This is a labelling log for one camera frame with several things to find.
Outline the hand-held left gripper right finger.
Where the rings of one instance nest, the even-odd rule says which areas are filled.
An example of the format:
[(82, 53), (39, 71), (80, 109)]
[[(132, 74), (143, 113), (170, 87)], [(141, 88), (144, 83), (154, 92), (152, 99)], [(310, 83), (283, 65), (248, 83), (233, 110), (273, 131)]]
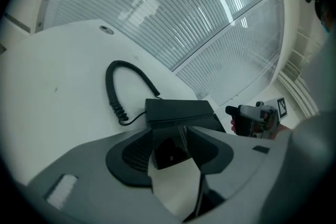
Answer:
[(260, 222), (283, 166), (291, 131), (275, 140), (187, 128), (187, 145), (210, 190), (224, 202), (196, 222)]

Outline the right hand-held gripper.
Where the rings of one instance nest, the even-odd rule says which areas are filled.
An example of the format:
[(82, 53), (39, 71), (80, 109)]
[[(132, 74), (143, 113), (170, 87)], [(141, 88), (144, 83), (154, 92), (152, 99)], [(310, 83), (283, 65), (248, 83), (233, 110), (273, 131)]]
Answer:
[(254, 106), (228, 105), (225, 113), (235, 120), (235, 134), (239, 136), (274, 139), (279, 132), (287, 129), (280, 123), (288, 115), (283, 97), (266, 102), (258, 101)]

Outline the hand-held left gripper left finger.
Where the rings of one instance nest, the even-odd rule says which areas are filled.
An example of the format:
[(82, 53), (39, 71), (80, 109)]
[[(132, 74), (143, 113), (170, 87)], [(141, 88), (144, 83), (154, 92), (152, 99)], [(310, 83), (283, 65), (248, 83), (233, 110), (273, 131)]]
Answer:
[(180, 223), (153, 194), (151, 153), (150, 129), (84, 143), (21, 190), (51, 223)]

